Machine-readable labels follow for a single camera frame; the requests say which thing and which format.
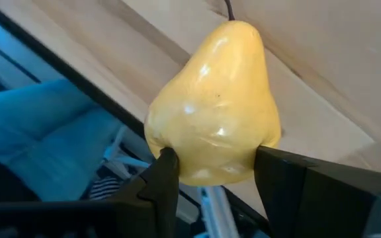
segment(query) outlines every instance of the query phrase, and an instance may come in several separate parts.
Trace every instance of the yellow pear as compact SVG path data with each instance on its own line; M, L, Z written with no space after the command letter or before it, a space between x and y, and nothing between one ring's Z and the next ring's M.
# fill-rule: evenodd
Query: yellow pear
M232 20L211 33L150 105L145 135L156 158L164 147L175 150L187 185L250 177L256 148L280 139L257 29Z

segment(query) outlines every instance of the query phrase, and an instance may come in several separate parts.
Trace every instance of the blue fabric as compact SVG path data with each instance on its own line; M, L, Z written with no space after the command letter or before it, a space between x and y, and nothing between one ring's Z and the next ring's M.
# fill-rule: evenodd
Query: blue fabric
M0 163L43 201L78 199L121 122L67 80L0 93Z

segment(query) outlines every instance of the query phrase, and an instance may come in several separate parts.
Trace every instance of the wooden surface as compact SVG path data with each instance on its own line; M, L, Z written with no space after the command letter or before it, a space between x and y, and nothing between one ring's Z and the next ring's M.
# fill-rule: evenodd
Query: wooden surface
M0 0L7 16L142 121L160 88L226 20L215 8L202 0ZM381 141L270 50L266 61L284 130L281 149L381 171ZM265 214L253 180L227 187Z
M214 12L222 0L207 0ZM232 0L265 46L381 143L381 1Z

